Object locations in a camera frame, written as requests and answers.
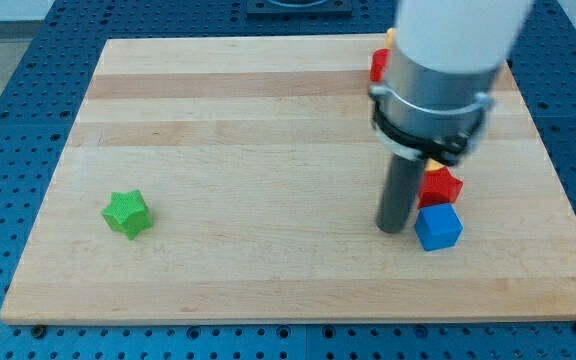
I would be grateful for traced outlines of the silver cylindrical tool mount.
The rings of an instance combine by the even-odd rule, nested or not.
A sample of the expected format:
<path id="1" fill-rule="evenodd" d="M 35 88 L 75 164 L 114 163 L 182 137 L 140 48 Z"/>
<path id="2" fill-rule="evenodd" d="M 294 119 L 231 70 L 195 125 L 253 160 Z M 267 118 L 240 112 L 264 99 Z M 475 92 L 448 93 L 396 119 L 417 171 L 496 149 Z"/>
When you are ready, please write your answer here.
<path id="1" fill-rule="evenodd" d="M 369 87 L 373 129 L 399 157 L 455 166 L 483 137 L 494 81 L 494 70 L 437 71 L 394 46 L 383 80 Z"/>

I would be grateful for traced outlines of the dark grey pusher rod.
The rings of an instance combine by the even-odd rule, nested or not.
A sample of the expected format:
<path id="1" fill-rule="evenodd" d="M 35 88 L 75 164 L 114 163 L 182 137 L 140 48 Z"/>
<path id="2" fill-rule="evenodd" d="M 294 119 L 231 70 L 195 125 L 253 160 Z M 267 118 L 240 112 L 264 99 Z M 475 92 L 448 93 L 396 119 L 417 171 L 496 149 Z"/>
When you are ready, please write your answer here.
<path id="1" fill-rule="evenodd" d="M 405 228 L 425 167 L 425 159 L 392 156 L 376 216 L 376 225 L 381 231 L 393 234 Z"/>

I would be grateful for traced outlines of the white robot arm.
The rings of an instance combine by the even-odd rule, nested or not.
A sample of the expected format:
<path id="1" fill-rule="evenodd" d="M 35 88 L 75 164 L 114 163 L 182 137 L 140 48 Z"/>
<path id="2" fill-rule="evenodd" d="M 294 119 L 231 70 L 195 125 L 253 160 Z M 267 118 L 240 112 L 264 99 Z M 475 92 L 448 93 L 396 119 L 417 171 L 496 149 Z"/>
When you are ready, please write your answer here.
<path id="1" fill-rule="evenodd" d="M 392 153 L 380 230 L 405 227 L 429 160 L 454 166 L 478 146 L 491 87 L 532 8 L 532 0 L 399 2 L 384 77 L 369 87 L 375 135 Z"/>

